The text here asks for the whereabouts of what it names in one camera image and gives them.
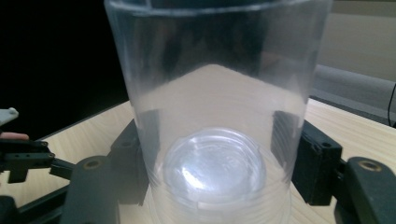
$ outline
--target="wire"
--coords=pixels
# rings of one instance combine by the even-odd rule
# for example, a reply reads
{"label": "wire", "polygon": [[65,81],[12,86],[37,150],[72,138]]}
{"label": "wire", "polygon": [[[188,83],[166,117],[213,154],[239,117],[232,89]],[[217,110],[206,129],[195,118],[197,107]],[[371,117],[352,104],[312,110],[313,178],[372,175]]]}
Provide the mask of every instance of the wire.
{"label": "wire", "polygon": [[392,127],[392,125],[390,124],[390,105],[392,104],[392,99],[393,99],[393,94],[395,93],[395,89],[396,89],[396,83],[393,87],[392,95],[390,96],[389,105],[388,105],[388,124],[390,127]]}

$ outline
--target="clear plastic cup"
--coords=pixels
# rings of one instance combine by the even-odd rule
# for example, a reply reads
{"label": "clear plastic cup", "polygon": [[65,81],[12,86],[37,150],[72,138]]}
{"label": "clear plastic cup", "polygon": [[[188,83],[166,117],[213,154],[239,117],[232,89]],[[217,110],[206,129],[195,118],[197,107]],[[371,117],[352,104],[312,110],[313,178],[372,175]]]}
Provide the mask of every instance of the clear plastic cup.
{"label": "clear plastic cup", "polygon": [[282,223],[330,0],[106,0],[153,219]]}

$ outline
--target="black background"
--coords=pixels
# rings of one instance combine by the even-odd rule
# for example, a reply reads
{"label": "black background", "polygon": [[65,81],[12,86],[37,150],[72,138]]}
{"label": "black background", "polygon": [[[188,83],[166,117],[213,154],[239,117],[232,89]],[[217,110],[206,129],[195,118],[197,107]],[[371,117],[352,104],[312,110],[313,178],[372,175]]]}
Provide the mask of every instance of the black background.
{"label": "black background", "polygon": [[38,139],[128,100],[103,1],[0,0],[3,131]]}

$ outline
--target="light wood tabletop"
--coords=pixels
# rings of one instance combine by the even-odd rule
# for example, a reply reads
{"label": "light wood tabletop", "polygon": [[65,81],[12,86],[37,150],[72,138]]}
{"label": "light wood tabletop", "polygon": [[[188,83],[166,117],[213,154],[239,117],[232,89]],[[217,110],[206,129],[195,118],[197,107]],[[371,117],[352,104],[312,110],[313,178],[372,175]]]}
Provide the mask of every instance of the light wood tabletop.
{"label": "light wood tabletop", "polygon": [[[87,157],[106,155],[126,125],[134,118],[130,102],[117,105],[86,119],[47,139],[56,158],[77,163]],[[385,163],[396,171],[396,130],[358,117],[315,100],[308,101],[305,119],[325,132],[343,147],[343,159],[361,156]],[[0,175],[0,195],[11,195],[17,206],[29,203],[68,184],[67,180],[49,174],[49,169],[32,170],[26,182],[7,183],[8,172]],[[290,223],[335,223],[331,206],[312,207],[304,203],[291,187]],[[120,207],[123,223],[152,223],[147,200],[143,206]]]}

